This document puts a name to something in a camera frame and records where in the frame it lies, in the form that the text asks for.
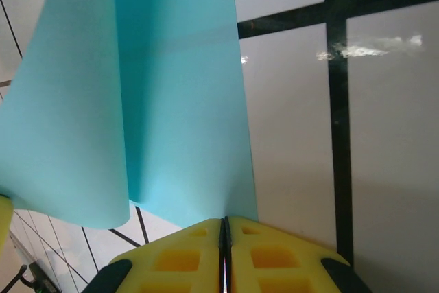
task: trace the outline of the yellow foam block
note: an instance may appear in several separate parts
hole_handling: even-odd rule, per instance
[[[340,292],[320,260],[335,251],[244,218],[229,218],[232,293]]]
[[[119,255],[132,269],[117,293],[218,293],[221,220],[210,219]]]
[[[14,206],[11,199],[0,195],[0,255],[8,236],[9,226],[11,225]]]

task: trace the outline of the tiled wall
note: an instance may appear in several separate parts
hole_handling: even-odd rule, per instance
[[[374,292],[434,292],[438,0],[235,1],[260,221],[337,248]],[[3,2],[4,96],[42,0]],[[150,241],[178,230],[141,215]],[[134,207],[113,232],[26,211],[11,230],[65,292],[145,242]]]

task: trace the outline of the teal paper sheet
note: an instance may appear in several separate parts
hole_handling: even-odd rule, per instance
[[[24,143],[12,151],[23,140],[18,135],[8,143],[3,154],[16,154],[9,164],[28,154],[31,165],[19,168],[26,180],[9,169],[4,182],[34,185],[39,166],[46,199],[56,201],[35,204],[23,187],[9,190],[16,193],[14,202],[81,225],[114,227],[126,219],[128,183],[133,202],[179,226],[224,215],[256,219],[234,0],[115,0],[115,14],[109,0],[50,1],[0,107],[0,137],[3,123],[9,135],[20,125],[34,151]],[[93,1],[99,4],[83,8]],[[63,7],[62,15],[54,14]],[[52,25],[64,29],[54,31]],[[87,49],[76,44],[82,37]],[[28,119],[17,107],[29,109]],[[39,126],[24,125],[31,119]],[[92,165],[92,159],[98,160]],[[71,170],[68,180],[61,179],[65,168]],[[59,198],[68,190],[80,192],[71,204],[81,211],[66,209],[70,204]]]

